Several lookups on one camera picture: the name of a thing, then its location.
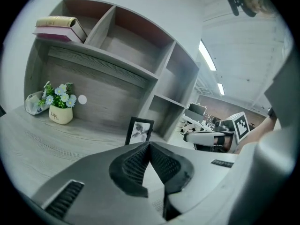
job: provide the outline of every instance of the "ceiling light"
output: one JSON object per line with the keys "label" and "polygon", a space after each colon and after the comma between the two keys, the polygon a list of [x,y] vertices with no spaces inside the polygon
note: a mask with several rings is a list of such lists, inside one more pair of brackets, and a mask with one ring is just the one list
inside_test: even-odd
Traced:
{"label": "ceiling light", "polygon": [[218,83],[217,86],[219,87],[221,95],[225,95],[223,85],[221,83]]}
{"label": "ceiling light", "polygon": [[207,62],[208,66],[210,67],[211,71],[216,71],[216,67],[214,62],[212,61],[210,54],[208,53],[206,47],[204,46],[202,40],[199,44],[199,51],[201,52],[202,56],[204,57],[205,61]]}

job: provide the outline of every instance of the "wooden bookshelf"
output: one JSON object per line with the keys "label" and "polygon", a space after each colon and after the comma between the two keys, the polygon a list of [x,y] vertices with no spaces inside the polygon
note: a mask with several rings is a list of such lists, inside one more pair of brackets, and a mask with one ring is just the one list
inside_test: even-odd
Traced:
{"label": "wooden bookshelf", "polygon": [[51,15],[77,17],[84,44],[37,38],[28,59],[24,99],[50,81],[74,83],[85,105],[74,117],[127,129],[132,116],[154,120],[168,141],[186,108],[199,67],[164,30],[135,12],[96,0],[63,0]]}

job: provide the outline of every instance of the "shelf compartment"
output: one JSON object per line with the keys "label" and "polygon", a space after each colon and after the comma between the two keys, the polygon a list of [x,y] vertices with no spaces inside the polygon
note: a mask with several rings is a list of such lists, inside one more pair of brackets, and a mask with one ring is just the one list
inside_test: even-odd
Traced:
{"label": "shelf compartment", "polygon": [[144,89],[107,72],[79,65],[77,62],[49,56],[43,67],[40,90],[50,81],[53,87],[74,83],[73,93],[85,95],[87,103],[76,103],[74,117],[127,129],[140,104]]}
{"label": "shelf compartment", "polygon": [[110,52],[106,52],[104,50],[92,47],[90,45],[76,43],[76,42],[61,42],[57,40],[49,40],[49,39],[42,39],[38,38],[39,41],[43,42],[44,44],[47,44],[49,46],[55,46],[59,48],[65,48],[74,52],[79,52],[86,54],[88,56],[92,56],[94,58],[112,63],[120,68],[123,68],[129,72],[132,72],[144,79],[147,80],[158,80],[158,76],[149,72],[148,70],[130,62],[127,61],[119,56],[116,56]]}
{"label": "shelf compartment", "polygon": [[123,68],[80,52],[59,47],[50,47],[48,55],[111,75],[141,88],[144,88],[147,82],[144,78]]}
{"label": "shelf compartment", "polygon": [[154,120],[153,131],[165,141],[168,141],[183,112],[184,107],[154,96],[146,114],[146,119]]}
{"label": "shelf compartment", "polygon": [[174,101],[174,100],[172,100],[172,99],[170,99],[170,98],[168,98],[168,97],[166,97],[166,96],[164,96],[164,95],[161,95],[161,94],[155,94],[155,96],[156,96],[156,97],[159,97],[159,98],[162,98],[162,99],[164,99],[164,100],[166,100],[166,101],[169,101],[170,103],[173,103],[173,104],[175,104],[175,105],[177,105],[177,106],[186,108],[186,106],[184,106],[183,104],[180,104],[180,103],[178,103],[178,102],[176,102],[176,101]]}
{"label": "shelf compartment", "polygon": [[112,7],[96,24],[86,44],[116,54],[160,75],[175,46],[174,40],[147,19]]}
{"label": "shelf compartment", "polygon": [[176,44],[158,81],[157,93],[186,106],[196,83],[199,67]]}
{"label": "shelf compartment", "polygon": [[112,7],[111,4],[94,0],[63,0],[51,12],[50,16],[76,17],[87,35],[97,22]]}

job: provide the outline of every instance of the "black picture frame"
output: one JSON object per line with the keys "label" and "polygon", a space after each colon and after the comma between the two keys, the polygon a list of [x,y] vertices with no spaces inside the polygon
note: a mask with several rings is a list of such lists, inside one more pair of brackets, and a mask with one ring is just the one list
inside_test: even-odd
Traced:
{"label": "black picture frame", "polygon": [[131,138],[133,136],[132,132],[133,132],[134,125],[135,125],[136,122],[137,123],[149,123],[150,124],[149,130],[147,132],[146,141],[149,141],[149,139],[150,139],[151,132],[153,130],[154,120],[142,119],[142,118],[137,118],[137,117],[131,117],[130,123],[129,123],[129,127],[128,127],[128,131],[127,131],[127,135],[126,135],[125,145],[129,145],[130,144],[130,140],[131,140]]}

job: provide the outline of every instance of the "flower pot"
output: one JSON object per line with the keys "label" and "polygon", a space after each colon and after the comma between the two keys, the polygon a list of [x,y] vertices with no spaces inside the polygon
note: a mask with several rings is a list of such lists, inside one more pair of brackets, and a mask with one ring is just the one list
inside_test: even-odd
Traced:
{"label": "flower pot", "polygon": [[60,108],[53,105],[49,108],[49,118],[59,124],[67,124],[73,119],[73,110],[71,107]]}

